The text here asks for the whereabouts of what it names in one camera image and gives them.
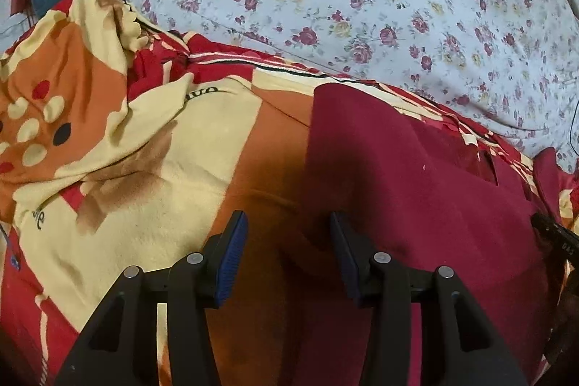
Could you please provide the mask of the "dark red garment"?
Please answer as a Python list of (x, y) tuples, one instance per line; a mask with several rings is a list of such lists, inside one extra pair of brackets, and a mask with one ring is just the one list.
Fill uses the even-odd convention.
[(289, 252), (289, 385), (354, 385), (370, 314), (346, 298), (324, 222), (349, 225), (407, 267), (456, 270), (528, 380), (539, 373), (554, 324), (563, 264), (531, 225), (545, 213), (571, 226), (578, 178), (552, 149), (516, 173), (511, 151), (466, 143), (456, 122), (427, 123), (360, 90), (314, 94), (305, 164), (303, 235)]

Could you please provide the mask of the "orange cream red fleece blanket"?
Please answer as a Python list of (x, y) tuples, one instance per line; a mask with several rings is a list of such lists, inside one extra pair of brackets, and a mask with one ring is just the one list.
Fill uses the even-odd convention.
[(450, 108), (195, 32), (122, 0), (64, 0), (1, 58), (1, 353), (52, 385), (122, 270), (199, 250), (234, 211), (248, 238), (208, 315), (226, 385), (289, 385), (290, 247), (302, 237), (315, 91), (360, 90), (468, 144), (534, 158)]

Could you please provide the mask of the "white floral quilt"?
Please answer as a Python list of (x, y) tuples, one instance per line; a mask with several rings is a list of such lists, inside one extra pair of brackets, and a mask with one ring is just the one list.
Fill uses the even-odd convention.
[(128, 0), (166, 29), (406, 88), (527, 156), (578, 164), (578, 19), (568, 0)]

